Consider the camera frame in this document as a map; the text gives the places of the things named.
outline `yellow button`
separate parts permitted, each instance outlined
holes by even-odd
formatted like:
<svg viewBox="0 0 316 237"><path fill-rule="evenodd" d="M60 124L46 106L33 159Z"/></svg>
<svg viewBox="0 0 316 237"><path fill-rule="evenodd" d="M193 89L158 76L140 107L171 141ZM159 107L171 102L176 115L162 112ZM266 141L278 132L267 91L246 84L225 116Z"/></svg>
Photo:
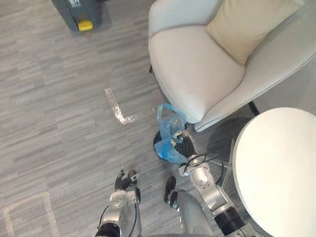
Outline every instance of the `yellow button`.
<svg viewBox="0 0 316 237"><path fill-rule="evenodd" d="M89 20L82 20L79 22L78 28L80 31L89 31L93 29L93 24Z"/></svg>

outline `blue plastic bag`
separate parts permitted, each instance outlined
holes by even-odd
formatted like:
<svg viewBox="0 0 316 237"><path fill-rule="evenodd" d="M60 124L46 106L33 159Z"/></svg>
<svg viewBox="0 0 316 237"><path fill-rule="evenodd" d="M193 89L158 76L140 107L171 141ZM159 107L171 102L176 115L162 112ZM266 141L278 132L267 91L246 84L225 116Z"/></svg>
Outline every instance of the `blue plastic bag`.
<svg viewBox="0 0 316 237"><path fill-rule="evenodd" d="M163 109L172 110L175 114L162 118ZM185 129L187 122L185 114L175 110L170 104L162 104L158 107L157 121L160 128L161 141L155 144L155 150L159 157L172 163L187 163L188 159L178 153L170 143L174 133Z"/></svg>

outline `gray machine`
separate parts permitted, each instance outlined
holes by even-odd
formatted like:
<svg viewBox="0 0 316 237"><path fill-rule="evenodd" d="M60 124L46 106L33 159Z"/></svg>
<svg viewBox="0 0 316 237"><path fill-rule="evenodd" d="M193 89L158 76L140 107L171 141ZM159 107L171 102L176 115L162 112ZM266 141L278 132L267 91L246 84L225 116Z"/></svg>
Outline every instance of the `gray machine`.
<svg viewBox="0 0 316 237"><path fill-rule="evenodd" d="M178 170L181 176L190 176L191 183L199 191L214 220L226 237L263 237L250 224L246 224L225 191L215 183L206 163L206 155L199 155L194 149L190 135L184 131L175 134L178 142L175 148L186 154L188 162ZM183 146L193 147L187 152ZM139 237L141 222L138 204L140 191L137 188L138 175L131 171L123 179L124 172L118 175L115 192L110 196L109 208L106 208L100 219L96 236ZM169 177L165 190L165 203L180 214L183 236L213 236L207 216L198 200L184 190L176 189L176 180Z"/></svg>
<svg viewBox="0 0 316 237"><path fill-rule="evenodd" d="M72 31L88 31L101 25L102 0L52 0Z"/></svg>

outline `white round table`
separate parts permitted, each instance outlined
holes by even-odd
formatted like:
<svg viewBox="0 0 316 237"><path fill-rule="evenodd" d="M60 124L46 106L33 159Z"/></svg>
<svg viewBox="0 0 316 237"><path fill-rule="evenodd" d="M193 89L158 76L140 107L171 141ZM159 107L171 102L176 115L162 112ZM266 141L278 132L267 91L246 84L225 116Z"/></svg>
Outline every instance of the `white round table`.
<svg viewBox="0 0 316 237"><path fill-rule="evenodd" d="M252 119L233 154L237 191L274 237L316 236L316 116L277 108Z"/></svg>

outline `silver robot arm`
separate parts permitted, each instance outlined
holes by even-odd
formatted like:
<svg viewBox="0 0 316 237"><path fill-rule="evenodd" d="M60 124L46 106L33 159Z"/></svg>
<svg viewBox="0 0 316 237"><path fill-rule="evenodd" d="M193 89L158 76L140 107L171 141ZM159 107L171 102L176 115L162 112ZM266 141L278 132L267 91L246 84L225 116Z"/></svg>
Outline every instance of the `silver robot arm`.
<svg viewBox="0 0 316 237"><path fill-rule="evenodd" d="M123 179L122 170L115 182L115 192L110 196L110 204L100 219L96 237L140 237L139 213L140 193L136 187L138 174L129 172Z"/></svg>
<svg viewBox="0 0 316 237"><path fill-rule="evenodd" d="M258 234L250 224L246 224L237 212L234 204L225 191L215 184L207 163L202 158L190 157L190 166L182 166L179 173L182 176L190 175L191 183L197 188L214 220L223 234L227 237L263 237Z"/></svg>

